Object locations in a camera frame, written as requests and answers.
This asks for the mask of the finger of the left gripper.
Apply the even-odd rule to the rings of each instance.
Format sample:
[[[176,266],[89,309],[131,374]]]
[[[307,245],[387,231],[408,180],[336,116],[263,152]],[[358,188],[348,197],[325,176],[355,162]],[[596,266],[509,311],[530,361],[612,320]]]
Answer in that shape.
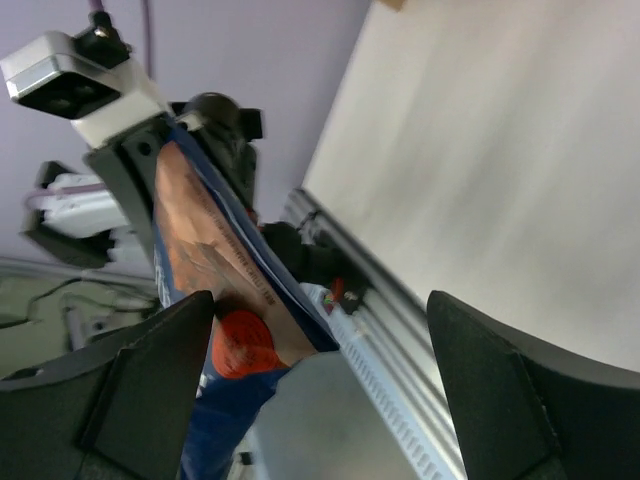
[[[121,207],[145,256],[154,258],[156,162],[172,130],[169,122],[142,122],[84,156]]]

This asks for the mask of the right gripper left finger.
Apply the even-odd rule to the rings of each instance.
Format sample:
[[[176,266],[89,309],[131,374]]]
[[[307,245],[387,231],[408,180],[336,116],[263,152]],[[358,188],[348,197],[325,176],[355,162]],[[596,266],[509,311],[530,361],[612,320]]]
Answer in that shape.
[[[213,315],[196,292],[2,379],[2,478],[175,478]]]

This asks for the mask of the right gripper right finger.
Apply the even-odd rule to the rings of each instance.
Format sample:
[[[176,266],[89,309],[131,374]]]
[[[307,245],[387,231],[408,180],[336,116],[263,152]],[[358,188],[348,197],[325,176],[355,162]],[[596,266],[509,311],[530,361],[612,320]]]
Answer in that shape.
[[[441,291],[426,317],[470,479],[636,479],[639,375]]]

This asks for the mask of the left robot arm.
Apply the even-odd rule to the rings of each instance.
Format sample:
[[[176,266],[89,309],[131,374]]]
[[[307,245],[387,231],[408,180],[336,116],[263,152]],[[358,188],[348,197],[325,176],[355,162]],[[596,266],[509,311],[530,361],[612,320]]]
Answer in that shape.
[[[22,234],[55,259],[81,269],[153,256],[156,158],[172,129],[187,130],[221,174],[242,208],[254,211],[261,110],[243,108],[218,93],[173,102],[121,129],[89,151],[80,174],[58,161],[42,164],[25,201]]]

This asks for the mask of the blue Burts bag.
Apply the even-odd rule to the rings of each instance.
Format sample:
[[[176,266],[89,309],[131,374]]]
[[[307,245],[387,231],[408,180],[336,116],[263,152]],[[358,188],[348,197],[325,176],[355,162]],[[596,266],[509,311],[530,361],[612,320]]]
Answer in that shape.
[[[180,460],[183,479],[222,479],[279,381],[339,346],[196,139],[173,126],[156,162],[154,263],[164,306],[194,292],[215,308]]]

